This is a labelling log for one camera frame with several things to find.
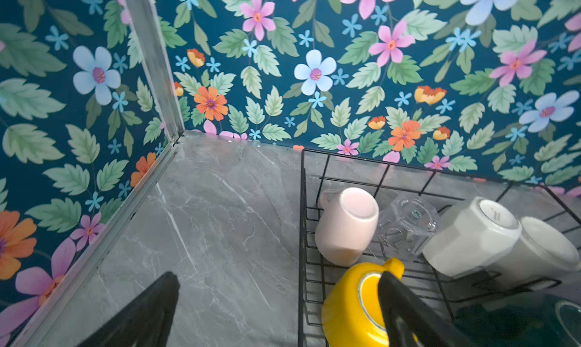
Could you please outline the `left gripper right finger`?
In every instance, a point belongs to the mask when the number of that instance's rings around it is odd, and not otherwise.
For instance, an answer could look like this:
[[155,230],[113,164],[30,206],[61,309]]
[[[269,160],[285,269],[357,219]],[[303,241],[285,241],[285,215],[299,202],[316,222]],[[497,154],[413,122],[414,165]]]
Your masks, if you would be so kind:
[[378,299],[390,346],[472,346],[393,274],[384,272]]

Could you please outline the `cream mug pink handle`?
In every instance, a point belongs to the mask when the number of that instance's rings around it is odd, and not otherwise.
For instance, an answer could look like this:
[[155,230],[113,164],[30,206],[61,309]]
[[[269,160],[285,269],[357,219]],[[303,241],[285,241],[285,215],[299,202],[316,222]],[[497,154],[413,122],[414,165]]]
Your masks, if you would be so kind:
[[319,197],[322,215],[315,230],[316,247],[334,265],[350,267],[368,248],[378,227],[379,207],[361,188],[326,190]]

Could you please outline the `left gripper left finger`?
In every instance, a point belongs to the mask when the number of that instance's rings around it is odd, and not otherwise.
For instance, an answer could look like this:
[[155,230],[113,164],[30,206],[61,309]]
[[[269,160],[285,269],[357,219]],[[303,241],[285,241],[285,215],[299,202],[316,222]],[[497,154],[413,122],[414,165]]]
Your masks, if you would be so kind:
[[179,300],[180,283],[168,271],[134,298],[81,346],[166,346]]

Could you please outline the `yellow mug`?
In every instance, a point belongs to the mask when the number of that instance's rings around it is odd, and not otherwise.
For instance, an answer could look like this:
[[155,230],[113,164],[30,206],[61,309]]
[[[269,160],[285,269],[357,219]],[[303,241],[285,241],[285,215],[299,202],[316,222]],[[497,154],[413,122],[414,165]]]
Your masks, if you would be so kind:
[[325,298],[322,329],[330,346],[388,346],[378,298],[382,274],[400,280],[405,266],[399,259],[382,265],[364,262],[349,268]]

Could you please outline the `dark green mug white interior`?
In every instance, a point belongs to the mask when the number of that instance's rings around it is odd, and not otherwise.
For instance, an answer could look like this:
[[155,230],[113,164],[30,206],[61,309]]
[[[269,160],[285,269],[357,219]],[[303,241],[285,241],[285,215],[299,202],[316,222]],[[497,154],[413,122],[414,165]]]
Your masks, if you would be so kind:
[[458,310],[453,321],[478,346],[579,346],[580,305],[521,293]]

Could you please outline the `white mug red interior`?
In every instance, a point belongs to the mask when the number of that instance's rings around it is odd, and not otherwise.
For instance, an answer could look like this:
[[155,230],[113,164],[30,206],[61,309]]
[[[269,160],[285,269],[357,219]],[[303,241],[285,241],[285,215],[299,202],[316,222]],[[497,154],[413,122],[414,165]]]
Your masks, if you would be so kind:
[[543,278],[559,279],[580,270],[577,248],[561,232],[538,218],[520,218],[522,232],[511,251],[487,267],[511,288]]

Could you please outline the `clear glass cup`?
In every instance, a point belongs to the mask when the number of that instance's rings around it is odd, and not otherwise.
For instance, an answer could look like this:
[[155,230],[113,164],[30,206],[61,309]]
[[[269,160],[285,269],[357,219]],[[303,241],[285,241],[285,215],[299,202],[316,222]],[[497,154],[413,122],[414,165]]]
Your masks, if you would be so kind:
[[387,256],[413,260],[439,228],[440,215],[431,203],[402,195],[380,212],[377,236]]

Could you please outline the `white ceramic mug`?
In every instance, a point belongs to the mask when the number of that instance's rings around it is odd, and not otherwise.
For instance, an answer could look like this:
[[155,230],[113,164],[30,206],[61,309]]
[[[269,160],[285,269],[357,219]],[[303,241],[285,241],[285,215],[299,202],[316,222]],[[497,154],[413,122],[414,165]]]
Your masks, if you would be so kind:
[[429,239],[422,254],[438,272],[457,279],[508,255],[521,232],[520,221],[505,206],[474,197],[441,215],[440,230]]

